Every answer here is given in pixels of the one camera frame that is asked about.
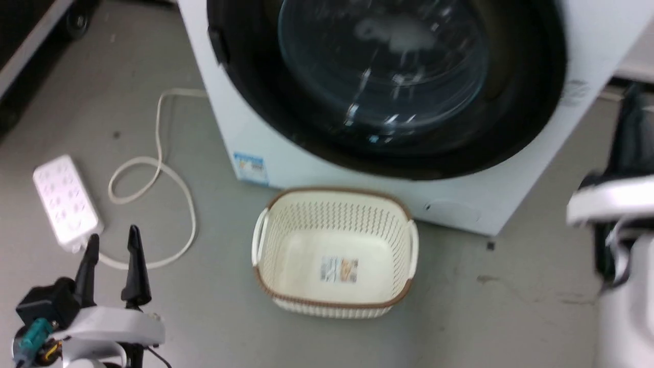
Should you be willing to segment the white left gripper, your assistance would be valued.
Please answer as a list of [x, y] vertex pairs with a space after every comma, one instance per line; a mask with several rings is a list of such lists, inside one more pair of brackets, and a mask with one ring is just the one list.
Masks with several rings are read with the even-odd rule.
[[125, 308], [95, 307], [100, 236], [90, 236], [73, 293], [82, 309], [67, 329], [51, 336], [61, 341], [64, 367], [142, 367], [145, 350], [166, 342], [161, 319], [140, 311], [152, 295], [141, 233], [135, 224], [129, 228], [128, 251], [128, 275], [121, 292]]

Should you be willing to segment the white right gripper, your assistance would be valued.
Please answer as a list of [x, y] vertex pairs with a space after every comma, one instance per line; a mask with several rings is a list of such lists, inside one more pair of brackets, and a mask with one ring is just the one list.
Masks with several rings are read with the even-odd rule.
[[631, 82], [621, 100], [606, 174], [624, 179], [575, 191], [566, 207], [566, 224], [652, 218], [652, 121], [646, 116], [645, 91], [641, 82]]

